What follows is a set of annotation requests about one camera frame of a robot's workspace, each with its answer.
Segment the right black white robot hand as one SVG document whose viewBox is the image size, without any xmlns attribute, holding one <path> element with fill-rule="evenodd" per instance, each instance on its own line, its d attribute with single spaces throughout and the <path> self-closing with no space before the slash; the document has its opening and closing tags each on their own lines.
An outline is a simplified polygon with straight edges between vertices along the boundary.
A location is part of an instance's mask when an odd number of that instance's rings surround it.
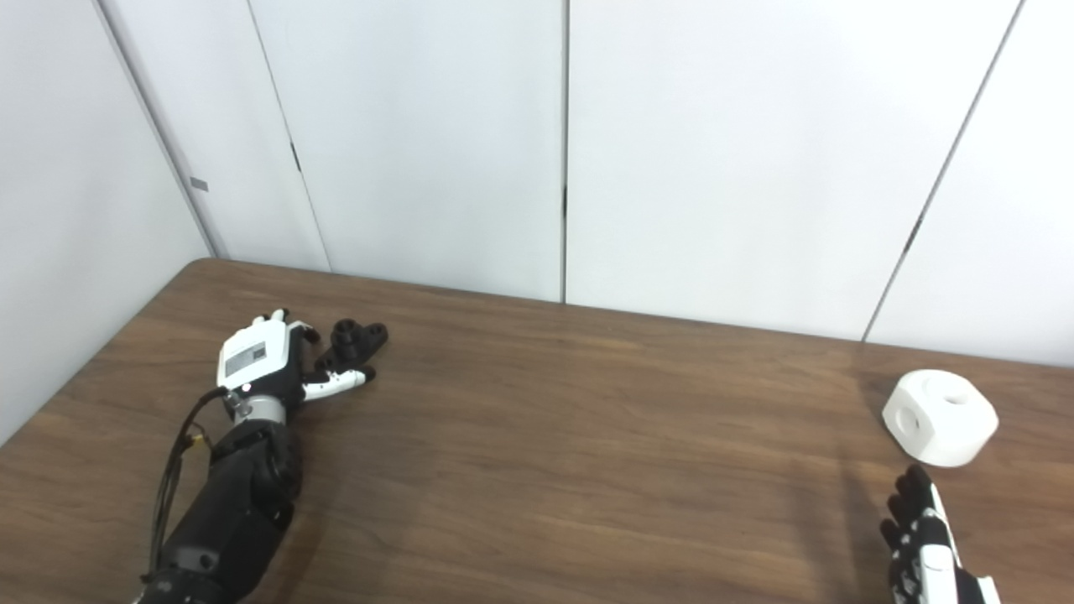
<svg viewBox="0 0 1074 604">
<path fill-rule="evenodd" d="M 940 491 L 920 464 L 897 477 L 887 508 L 879 532 L 889 547 L 894 603 L 1001 602 L 993 577 L 964 569 Z"/>
</svg>

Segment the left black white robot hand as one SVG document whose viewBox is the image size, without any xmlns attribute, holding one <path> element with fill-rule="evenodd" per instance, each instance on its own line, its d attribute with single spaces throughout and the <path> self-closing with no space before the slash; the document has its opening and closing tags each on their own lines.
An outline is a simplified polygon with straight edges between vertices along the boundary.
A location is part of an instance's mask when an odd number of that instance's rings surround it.
<svg viewBox="0 0 1074 604">
<path fill-rule="evenodd" d="M 285 408 L 345 393 L 372 382 L 371 361 L 388 341 L 383 323 L 339 320 L 326 344 L 308 364 L 305 355 L 321 344 L 321 333 L 304 321 L 290 321 L 288 310 L 253 318 L 220 348 L 216 385 L 242 400 L 276 398 Z"/>
</svg>

